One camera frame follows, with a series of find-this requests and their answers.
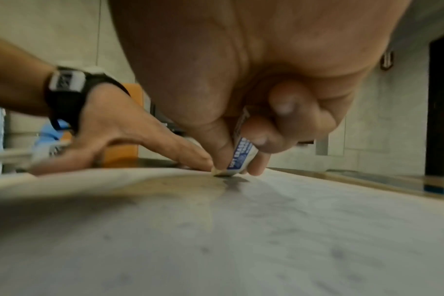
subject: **orange object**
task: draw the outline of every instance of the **orange object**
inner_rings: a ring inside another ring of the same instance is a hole
[[[141,107],[144,106],[144,91],[137,83],[123,83],[131,98]],[[64,133],[61,140],[70,140],[71,133]],[[136,159],[138,158],[139,145],[116,145],[107,147],[103,153],[102,167],[116,168],[116,167],[133,167],[137,166]]]

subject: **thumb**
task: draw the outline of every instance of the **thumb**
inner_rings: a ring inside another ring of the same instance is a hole
[[[233,140],[224,119],[198,127],[185,127],[193,137],[211,155],[216,169],[224,170],[233,157]]]
[[[99,137],[86,139],[79,134],[62,154],[35,164],[28,172],[38,176],[90,168],[107,146],[108,140]]]

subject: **eraser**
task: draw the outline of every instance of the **eraser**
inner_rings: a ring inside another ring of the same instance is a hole
[[[248,167],[249,163],[255,158],[258,149],[248,139],[240,136],[240,130],[243,123],[250,118],[248,110],[243,108],[243,113],[238,119],[237,125],[233,132],[233,142],[235,143],[235,152],[230,165],[225,170],[212,168],[212,175],[217,177],[230,177],[238,174]]]

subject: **black door frame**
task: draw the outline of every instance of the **black door frame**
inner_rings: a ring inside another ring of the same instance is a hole
[[[425,175],[444,176],[444,37],[429,49]]]

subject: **person's left hand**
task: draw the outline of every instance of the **person's left hand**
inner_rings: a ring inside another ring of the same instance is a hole
[[[210,171],[213,166],[201,147],[170,132],[118,87],[100,84],[89,93],[80,130],[64,153],[29,172],[43,175],[86,169],[113,144],[139,144],[193,169]]]

